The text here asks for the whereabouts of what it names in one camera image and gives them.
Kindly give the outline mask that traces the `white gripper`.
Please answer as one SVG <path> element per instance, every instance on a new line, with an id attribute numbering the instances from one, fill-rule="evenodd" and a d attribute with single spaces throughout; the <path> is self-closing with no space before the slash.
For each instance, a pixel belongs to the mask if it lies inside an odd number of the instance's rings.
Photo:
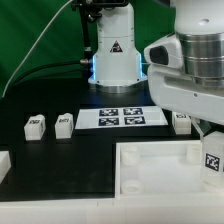
<path id="1" fill-rule="evenodd" d="M 209 122 L 224 125 L 224 89 L 195 84 L 181 71 L 158 65 L 149 66 L 148 85 L 157 106 L 194 117 L 200 139 L 211 129 Z"/>

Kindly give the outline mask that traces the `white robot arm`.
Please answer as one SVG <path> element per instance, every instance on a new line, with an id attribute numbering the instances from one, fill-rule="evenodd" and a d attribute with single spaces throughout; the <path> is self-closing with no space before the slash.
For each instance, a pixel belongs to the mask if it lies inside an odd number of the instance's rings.
<path id="1" fill-rule="evenodd" d="M 98 50 L 90 83 L 106 90 L 146 81 L 158 107 L 224 133 L 224 0 L 155 0 L 175 9 L 174 32 L 139 53 L 129 0 L 91 0 Z"/>

